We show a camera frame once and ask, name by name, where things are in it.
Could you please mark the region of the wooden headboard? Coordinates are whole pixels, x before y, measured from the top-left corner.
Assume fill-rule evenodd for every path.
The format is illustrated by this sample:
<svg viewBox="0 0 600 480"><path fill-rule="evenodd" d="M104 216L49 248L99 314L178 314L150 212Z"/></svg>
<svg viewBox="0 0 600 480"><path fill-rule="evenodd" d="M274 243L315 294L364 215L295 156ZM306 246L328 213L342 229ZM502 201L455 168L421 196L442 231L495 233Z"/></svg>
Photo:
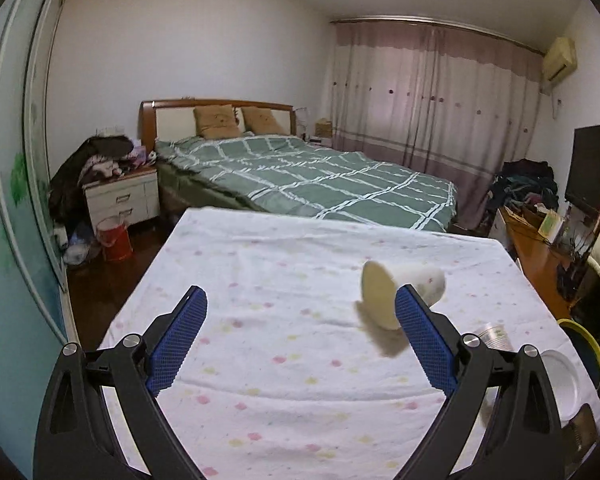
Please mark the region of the wooden headboard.
<svg viewBox="0 0 600 480"><path fill-rule="evenodd" d="M296 113L291 105L241 100L181 98L140 104L140 140L147 151L158 140L219 140L245 131L295 136Z"/></svg>

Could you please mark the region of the white paper cup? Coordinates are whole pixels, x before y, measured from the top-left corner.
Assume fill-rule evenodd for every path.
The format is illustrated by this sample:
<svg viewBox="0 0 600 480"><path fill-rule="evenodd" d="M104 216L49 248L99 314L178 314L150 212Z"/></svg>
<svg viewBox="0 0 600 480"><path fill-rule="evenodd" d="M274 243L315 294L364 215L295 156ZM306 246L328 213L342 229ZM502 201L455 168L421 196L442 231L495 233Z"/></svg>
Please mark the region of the white paper cup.
<svg viewBox="0 0 600 480"><path fill-rule="evenodd" d="M364 263L361 275L362 310L383 330L398 330L396 293L411 285L428 307L444 295L444 272L437 266L423 263L388 264L370 260Z"/></svg>

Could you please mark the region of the pink striped curtain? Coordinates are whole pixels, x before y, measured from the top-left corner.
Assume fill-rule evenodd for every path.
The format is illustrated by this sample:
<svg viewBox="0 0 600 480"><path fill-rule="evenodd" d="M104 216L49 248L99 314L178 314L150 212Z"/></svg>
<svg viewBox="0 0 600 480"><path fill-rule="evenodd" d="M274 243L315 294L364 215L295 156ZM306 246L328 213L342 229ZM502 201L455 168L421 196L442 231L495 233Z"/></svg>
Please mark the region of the pink striped curtain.
<svg viewBox="0 0 600 480"><path fill-rule="evenodd" d="M495 175L528 153L542 64L471 30L338 23L326 99L335 148L453 182L456 221L475 229Z"/></svg>

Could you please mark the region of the clear plastic cup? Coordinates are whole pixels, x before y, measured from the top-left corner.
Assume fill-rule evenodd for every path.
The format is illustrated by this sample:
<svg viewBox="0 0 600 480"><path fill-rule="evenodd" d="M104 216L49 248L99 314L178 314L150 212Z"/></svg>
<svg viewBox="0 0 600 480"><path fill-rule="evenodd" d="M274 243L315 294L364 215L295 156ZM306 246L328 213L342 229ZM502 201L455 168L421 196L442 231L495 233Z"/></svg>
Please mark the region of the clear plastic cup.
<svg viewBox="0 0 600 480"><path fill-rule="evenodd" d="M474 330L474 334L489 348L513 352L508 333L502 323L486 323Z"/></svg>

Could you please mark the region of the black television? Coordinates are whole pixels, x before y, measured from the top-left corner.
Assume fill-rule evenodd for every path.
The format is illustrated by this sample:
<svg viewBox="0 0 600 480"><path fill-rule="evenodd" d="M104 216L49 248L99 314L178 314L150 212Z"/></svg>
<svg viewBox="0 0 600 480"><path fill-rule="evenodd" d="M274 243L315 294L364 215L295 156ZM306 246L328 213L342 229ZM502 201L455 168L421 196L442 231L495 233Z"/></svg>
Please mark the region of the black television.
<svg viewBox="0 0 600 480"><path fill-rule="evenodd" d="M565 199L590 217L600 213L600 125L574 130Z"/></svg>

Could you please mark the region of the pile of dark clothes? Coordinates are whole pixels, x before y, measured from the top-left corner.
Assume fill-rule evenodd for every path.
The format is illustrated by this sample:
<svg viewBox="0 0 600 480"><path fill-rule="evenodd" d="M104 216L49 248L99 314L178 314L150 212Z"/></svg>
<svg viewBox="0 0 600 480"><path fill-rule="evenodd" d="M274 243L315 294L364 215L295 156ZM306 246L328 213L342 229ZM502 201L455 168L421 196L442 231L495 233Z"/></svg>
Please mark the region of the pile of dark clothes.
<svg viewBox="0 0 600 480"><path fill-rule="evenodd" d="M541 203L556 210L558 187L550 164L526 158L506 162L489 188L486 209L497 210L509 203Z"/></svg>

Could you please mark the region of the green plaid bed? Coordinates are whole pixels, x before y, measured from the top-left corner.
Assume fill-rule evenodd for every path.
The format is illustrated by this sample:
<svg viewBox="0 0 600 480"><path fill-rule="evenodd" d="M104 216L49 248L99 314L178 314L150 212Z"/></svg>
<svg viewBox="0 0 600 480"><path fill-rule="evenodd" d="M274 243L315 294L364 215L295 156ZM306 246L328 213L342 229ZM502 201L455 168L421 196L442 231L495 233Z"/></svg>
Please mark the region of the green plaid bed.
<svg viewBox="0 0 600 480"><path fill-rule="evenodd" d="M295 136L191 136L156 143L159 184L182 205L443 232L457 190L445 179Z"/></svg>

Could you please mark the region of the air conditioner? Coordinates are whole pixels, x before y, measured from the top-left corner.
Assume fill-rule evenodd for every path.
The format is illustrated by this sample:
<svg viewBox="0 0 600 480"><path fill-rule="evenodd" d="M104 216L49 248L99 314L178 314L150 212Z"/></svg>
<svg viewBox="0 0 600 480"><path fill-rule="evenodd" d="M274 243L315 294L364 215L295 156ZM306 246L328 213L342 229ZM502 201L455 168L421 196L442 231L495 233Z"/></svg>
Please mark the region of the air conditioner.
<svg viewBox="0 0 600 480"><path fill-rule="evenodd" d="M542 63L542 75L549 84L559 84L578 68L577 50L568 37L557 37Z"/></svg>

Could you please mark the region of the wooden low cabinet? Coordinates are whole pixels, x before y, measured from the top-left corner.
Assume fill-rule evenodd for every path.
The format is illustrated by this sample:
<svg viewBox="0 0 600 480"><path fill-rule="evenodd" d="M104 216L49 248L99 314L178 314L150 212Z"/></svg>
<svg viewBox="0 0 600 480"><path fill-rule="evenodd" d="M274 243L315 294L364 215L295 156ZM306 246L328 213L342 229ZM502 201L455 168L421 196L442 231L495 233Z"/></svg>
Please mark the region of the wooden low cabinet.
<svg viewBox="0 0 600 480"><path fill-rule="evenodd" d="M513 242L524 276L538 293L556 320L569 318L572 302L558 292L558 269L567 269L571 260L554 249L527 223L500 208L508 236Z"/></svg>

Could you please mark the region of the brown pillow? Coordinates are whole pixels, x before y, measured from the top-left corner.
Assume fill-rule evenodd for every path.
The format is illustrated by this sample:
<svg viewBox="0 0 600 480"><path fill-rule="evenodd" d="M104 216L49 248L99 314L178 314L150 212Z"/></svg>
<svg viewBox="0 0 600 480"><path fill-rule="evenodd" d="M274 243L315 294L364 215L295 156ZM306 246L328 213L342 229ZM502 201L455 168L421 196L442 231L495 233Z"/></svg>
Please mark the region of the brown pillow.
<svg viewBox="0 0 600 480"><path fill-rule="evenodd" d="M242 117L248 131L262 134L287 134L288 131L277 121L269 108L246 106L242 108Z"/></svg>
<svg viewBox="0 0 600 480"><path fill-rule="evenodd" d="M196 106L194 117L198 136L206 140L235 139L242 134L230 104Z"/></svg>

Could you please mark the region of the small green box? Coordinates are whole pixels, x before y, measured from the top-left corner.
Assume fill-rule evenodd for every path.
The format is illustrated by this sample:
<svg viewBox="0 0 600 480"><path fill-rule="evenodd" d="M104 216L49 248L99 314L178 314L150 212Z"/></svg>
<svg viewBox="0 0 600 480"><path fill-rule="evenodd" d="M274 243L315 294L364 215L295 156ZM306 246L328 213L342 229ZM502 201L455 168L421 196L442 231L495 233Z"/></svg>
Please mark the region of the small green box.
<svg viewBox="0 0 600 480"><path fill-rule="evenodd" d="M544 238L550 244L553 244L558 237L562 225L564 224L564 217L558 214L557 211L548 210L539 226L538 234Z"/></svg>

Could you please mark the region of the sliding wardrobe door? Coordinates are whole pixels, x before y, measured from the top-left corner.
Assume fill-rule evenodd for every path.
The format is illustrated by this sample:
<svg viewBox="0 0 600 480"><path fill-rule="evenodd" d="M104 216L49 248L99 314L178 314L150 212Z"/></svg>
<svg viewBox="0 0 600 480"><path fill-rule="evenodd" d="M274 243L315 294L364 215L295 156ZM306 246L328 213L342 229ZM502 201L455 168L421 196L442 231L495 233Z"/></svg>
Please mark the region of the sliding wardrobe door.
<svg viewBox="0 0 600 480"><path fill-rule="evenodd" d="M0 7L0 448L25 477L50 374L76 333L47 203L48 73L64 2Z"/></svg>

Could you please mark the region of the yellow rimmed trash bin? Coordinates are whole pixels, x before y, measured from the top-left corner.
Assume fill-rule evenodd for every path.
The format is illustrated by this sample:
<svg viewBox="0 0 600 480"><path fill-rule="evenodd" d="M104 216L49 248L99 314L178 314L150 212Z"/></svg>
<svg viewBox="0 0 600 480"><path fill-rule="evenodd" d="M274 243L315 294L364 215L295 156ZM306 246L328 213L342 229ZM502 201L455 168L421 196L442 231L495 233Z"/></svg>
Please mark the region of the yellow rimmed trash bin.
<svg viewBox="0 0 600 480"><path fill-rule="evenodd" d="M600 344L585 327L570 318L561 318L557 323L576 349L593 385L598 388L600 386Z"/></svg>

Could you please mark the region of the white nightstand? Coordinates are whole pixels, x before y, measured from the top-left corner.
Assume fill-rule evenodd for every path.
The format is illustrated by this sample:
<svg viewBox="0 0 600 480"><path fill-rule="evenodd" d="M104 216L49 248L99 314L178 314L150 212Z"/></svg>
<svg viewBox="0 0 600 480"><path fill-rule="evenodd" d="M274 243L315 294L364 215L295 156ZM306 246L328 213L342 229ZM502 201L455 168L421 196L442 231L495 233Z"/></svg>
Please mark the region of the white nightstand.
<svg viewBox="0 0 600 480"><path fill-rule="evenodd" d="M152 167L110 181L86 184L83 192L93 229L111 217L132 226L160 214L158 174Z"/></svg>

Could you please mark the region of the brown pillow right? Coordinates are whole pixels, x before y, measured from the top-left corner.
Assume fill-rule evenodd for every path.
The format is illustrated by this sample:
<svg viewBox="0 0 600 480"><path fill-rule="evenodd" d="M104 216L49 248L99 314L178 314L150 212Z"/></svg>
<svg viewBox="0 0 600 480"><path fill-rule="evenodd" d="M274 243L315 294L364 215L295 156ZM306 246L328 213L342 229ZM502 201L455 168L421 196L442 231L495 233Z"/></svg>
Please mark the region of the brown pillow right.
<svg viewBox="0 0 600 480"><path fill-rule="evenodd" d="M242 108L242 117L248 131L262 134L287 134L288 131L277 121L269 108L246 106Z"/></svg>

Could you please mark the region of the clothes pile on nightstand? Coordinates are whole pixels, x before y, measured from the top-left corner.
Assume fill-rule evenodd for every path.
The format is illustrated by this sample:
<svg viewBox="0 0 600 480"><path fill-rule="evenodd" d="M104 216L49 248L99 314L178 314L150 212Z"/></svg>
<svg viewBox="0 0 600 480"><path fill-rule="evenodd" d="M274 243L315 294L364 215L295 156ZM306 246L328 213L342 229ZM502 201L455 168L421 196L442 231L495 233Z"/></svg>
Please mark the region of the clothes pile on nightstand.
<svg viewBox="0 0 600 480"><path fill-rule="evenodd" d="M72 153L50 180L48 208L52 219L75 228L88 216L83 185L124 176L134 169L135 145L127 136L91 136Z"/></svg>

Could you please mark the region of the white dotted table cloth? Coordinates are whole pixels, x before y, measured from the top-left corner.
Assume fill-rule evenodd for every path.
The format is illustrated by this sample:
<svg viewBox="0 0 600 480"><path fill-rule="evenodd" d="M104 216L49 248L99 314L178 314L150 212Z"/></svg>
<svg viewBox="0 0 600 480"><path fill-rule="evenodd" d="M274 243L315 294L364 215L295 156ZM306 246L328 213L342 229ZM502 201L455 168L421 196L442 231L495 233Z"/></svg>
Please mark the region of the white dotted table cloth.
<svg viewBox="0 0 600 480"><path fill-rule="evenodd" d="M210 479L390 479L444 400L400 334L358 313L367 261L431 264L437 310L463 333L502 324L514 346L572 361L600 430L600 398L569 338L495 240L226 209L176 225L102 340L143 333L190 286L209 307L158 402Z"/></svg>

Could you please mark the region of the red bucket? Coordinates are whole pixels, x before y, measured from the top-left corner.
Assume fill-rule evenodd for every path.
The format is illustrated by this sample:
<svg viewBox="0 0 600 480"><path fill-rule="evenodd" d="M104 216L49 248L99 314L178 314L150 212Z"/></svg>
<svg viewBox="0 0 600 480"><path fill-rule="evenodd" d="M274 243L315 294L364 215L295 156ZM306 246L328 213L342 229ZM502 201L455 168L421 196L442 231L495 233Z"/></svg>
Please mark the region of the red bucket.
<svg viewBox="0 0 600 480"><path fill-rule="evenodd" d="M96 224L96 237L102 246L104 259L108 262L121 262L130 258L133 248L129 238L128 225L120 216L102 219Z"/></svg>

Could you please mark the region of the brown pillow left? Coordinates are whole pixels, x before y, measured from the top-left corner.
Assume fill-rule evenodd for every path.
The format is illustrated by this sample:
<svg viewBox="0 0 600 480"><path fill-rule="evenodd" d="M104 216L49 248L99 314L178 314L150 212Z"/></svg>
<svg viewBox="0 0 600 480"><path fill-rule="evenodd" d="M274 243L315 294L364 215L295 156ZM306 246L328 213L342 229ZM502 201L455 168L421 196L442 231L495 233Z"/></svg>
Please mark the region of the brown pillow left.
<svg viewBox="0 0 600 480"><path fill-rule="evenodd" d="M198 136L206 140L235 139L242 134L230 104L196 106L194 117Z"/></svg>

